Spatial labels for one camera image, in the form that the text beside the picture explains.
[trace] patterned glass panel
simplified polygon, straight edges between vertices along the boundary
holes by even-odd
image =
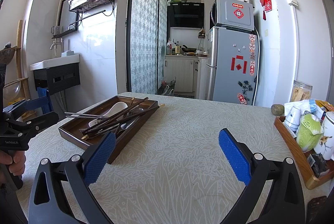
[[[167,0],[159,0],[158,87],[164,78],[163,61],[167,44]]]
[[[131,90],[157,92],[158,0],[132,0]]]

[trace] refrigerator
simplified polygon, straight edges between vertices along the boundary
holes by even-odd
[[[213,27],[207,37],[206,100],[253,105],[259,71],[258,37]]]

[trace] wooden box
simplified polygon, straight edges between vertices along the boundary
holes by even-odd
[[[334,177],[334,161],[329,160],[326,161],[329,167],[329,172],[319,178],[315,177],[313,170],[311,169],[309,163],[307,162],[307,157],[310,154],[314,154],[314,150],[303,153],[300,149],[299,145],[295,141],[295,139],[288,132],[286,127],[283,125],[283,121],[285,120],[285,116],[278,116],[275,119],[274,125],[283,137],[285,143],[290,149],[297,165],[300,170],[300,173],[303,177],[304,183],[308,189],[314,189],[325,182],[329,181]]]
[[[110,110],[110,108],[117,102],[125,102],[130,106],[130,101],[132,98],[115,96],[100,105],[90,109],[85,112],[85,114],[93,114],[93,115],[104,115],[106,112]],[[144,110],[149,108],[154,108],[158,106],[157,101],[147,99],[143,103],[139,104],[140,108]],[[156,111],[156,109],[151,112],[147,112],[146,114],[139,116],[136,121],[127,128],[117,139],[116,139],[116,147],[113,153],[110,155],[107,163],[111,164],[116,157],[120,154],[121,150],[125,147],[125,145],[131,140],[131,138],[138,132],[141,126],[149,119],[149,117]],[[97,136],[92,139],[82,140],[81,138],[84,136],[79,129],[88,128],[88,123],[91,121],[91,118],[74,118],[71,121],[65,123],[64,125],[59,127],[59,132],[62,138],[70,141],[71,143],[77,145],[78,147],[86,150],[89,146],[97,144],[102,135]]]

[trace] silver screw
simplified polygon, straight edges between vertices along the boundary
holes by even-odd
[[[41,160],[41,164],[47,164],[48,162],[49,162],[49,160],[46,159],[46,158],[44,158],[44,159]]]
[[[262,159],[263,159],[263,156],[262,156],[262,154],[255,153],[255,154],[254,154],[254,158],[255,158],[256,160],[262,160]]]
[[[288,164],[293,164],[293,160],[291,158],[287,158],[287,163]]]
[[[79,160],[80,160],[80,155],[73,155],[73,156],[71,157],[71,160],[72,160],[73,162],[77,162],[77,161],[79,161]]]

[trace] hand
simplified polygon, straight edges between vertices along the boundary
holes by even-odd
[[[26,157],[24,151],[16,151],[12,158],[10,155],[0,150],[0,163],[9,165],[9,171],[14,176],[19,176],[24,173],[25,161]],[[6,178],[0,170],[0,184],[2,183],[6,183]]]

